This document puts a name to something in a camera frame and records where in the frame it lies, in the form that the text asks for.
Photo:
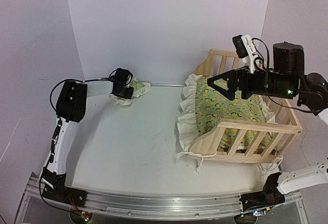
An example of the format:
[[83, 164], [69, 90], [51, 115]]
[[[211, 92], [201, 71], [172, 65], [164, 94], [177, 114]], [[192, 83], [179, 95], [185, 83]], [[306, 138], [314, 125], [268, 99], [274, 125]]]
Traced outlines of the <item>small lemon print pillow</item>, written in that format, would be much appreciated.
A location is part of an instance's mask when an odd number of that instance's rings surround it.
[[151, 91], [151, 84], [149, 82], [142, 82], [136, 77], [133, 77], [129, 87], [133, 87], [133, 95], [131, 99], [117, 97], [113, 94], [109, 94], [109, 98], [120, 106], [130, 106], [135, 98], [139, 98]]

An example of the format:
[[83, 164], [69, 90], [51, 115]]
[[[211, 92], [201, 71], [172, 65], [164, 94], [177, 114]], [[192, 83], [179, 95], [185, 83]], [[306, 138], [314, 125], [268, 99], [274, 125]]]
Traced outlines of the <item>lemon print bed cushion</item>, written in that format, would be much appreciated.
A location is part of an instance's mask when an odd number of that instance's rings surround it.
[[222, 118], [262, 123], [275, 121], [275, 113], [266, 105], [260, 95], [248, 99], [241, 98], [236, 91], [235, 98], [228, 100], [207, 84], [207, 77], [191, 74], [183, 88], [184, 100], [180, 103], [181, 114], [177, 118], [178, 139], [182, 152], [175, 155], [196, 156], [204, 160], [208, 156], [189, 151], [192, 143], [200, 136], [210, 132]]

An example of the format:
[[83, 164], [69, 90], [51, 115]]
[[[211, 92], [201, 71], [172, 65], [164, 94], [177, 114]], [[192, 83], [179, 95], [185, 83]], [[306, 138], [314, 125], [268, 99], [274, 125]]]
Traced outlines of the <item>wooden pet bed frame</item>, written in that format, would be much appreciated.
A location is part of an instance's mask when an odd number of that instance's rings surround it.
[[[233, 61], [233, 69], [239, 66], [236, 53], [212, 49], [193, 74], [209, 78], [216, 56], [221, 58], [219, 73], [224, 72], [228, 60]], [[288, 100], [280, 98], [273, 106], [269, 99], [262, 98], [275, 113], [274, 124], [222, 118], [214, 129], [198, 137], [189, 151], [208, 156], [206, 159], [253, 164], [282, 159], [301, 134], [302, 126]]]

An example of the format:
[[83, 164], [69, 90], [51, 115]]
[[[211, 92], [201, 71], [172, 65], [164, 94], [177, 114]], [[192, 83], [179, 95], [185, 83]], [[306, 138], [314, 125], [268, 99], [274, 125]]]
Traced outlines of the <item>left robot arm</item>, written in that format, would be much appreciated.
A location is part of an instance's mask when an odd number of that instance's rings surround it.
[[45, 184], [40, 188], [41, 197], [82, 207], [86, 191], [66, 187], [67, 158], [74, 142], [77, 127], [86, 114], [87, 100], [93, 96], [113, 94], [116, 97], [132, 99], [133, 74], [117, 68], [108, 77], [90, 80], [64, 79], [56, 104], [52, 104], [57, 124], [52, 135], [50, 153], [40, 175]]

